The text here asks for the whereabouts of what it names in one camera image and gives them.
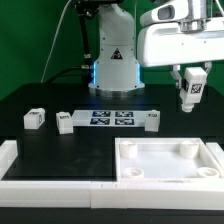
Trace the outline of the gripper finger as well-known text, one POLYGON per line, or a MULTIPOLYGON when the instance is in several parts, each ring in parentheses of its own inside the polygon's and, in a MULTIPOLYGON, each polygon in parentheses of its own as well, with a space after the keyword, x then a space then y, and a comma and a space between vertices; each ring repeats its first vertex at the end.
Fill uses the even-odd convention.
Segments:
POLYGON ((175 85, 177 89, 181 89, 183 85, 183 78, 180 74, 180 69, 181 69, 180 65, 172 65, 170 69, 170 74, 175 80, 175 85))
POLYGON ((205 67, 206 74, 209 75, 209 73, 212 69, 212 62, 205 62, 204 67, 205 67))

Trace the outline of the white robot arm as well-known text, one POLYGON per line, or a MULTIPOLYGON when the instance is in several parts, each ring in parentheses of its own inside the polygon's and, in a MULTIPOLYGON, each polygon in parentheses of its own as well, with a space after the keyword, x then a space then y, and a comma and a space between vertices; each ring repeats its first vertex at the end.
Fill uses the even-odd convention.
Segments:
POLYGON ((89 89, 126 96, 144 88, 142 67, 224 60, 224 14, 212 15, 210 0, 168 0, 135 20, 116 4, 99 7, 100 54, 89 89))

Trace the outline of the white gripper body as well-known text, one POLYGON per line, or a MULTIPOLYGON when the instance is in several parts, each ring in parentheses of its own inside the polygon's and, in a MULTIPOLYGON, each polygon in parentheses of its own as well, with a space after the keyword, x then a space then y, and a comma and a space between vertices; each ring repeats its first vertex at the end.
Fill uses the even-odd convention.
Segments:
POLYGON ((224 16, 212 16, 212 0, 169 0, 144 13, 140 24, 143 67, 224 60, 224 16))

